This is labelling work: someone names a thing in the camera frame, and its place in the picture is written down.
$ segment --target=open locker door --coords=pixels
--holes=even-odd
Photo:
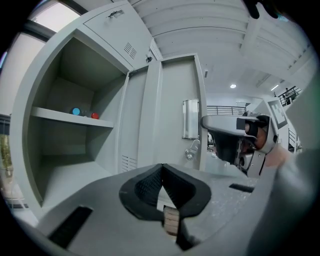
[[[120,118],[118,172],[158,163],[204,171],[208,133],[199,121],[205,115],[205,86],[196,54],[130,71]],[[191,148],[188,159],[186,150]]]

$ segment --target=metal card holder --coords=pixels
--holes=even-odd
[[[182,138],[197,140],[199,139],[200,116],[199,116],[199,100],[188,99],[182,104]]]

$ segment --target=robotic hand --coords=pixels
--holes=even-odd
[[[243,116],[207,115],[201,119],[201,126],[212,136],[218,158],[252,178],[260,176],[266,155],[278,142],[273,120],[265,114],[247,111]],[[266,134],[261,148],[255,144],[259,128]]]

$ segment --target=ceiling light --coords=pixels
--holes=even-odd
[[[274,89],[276,89],[278,86],[279,86],[279,84],[277,84],[275,87],[273,87],[273,88],[271,89],[271,91],[273,91]]]

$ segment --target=ceiling beam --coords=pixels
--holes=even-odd
[[[311,46],[309,46],[306,51],[298,58],[298,60],[289,68],[289,72],[291,75],[298,72],[300,69],[304,67],[304,65],[312,58],[314,54],[314,50]]]
[[[258,8],[260,17],[258,19],[254,19],[252,17],[249,18],[249,23],[246,28],[243,43],[240,47],[240,53],[242,56],[248,55],[248,52],[254,47],[260,28],[262,27],[262,24],[264,21],[264,16],[265,16],[264,8],[260,3],[257,4],[257,8]]]

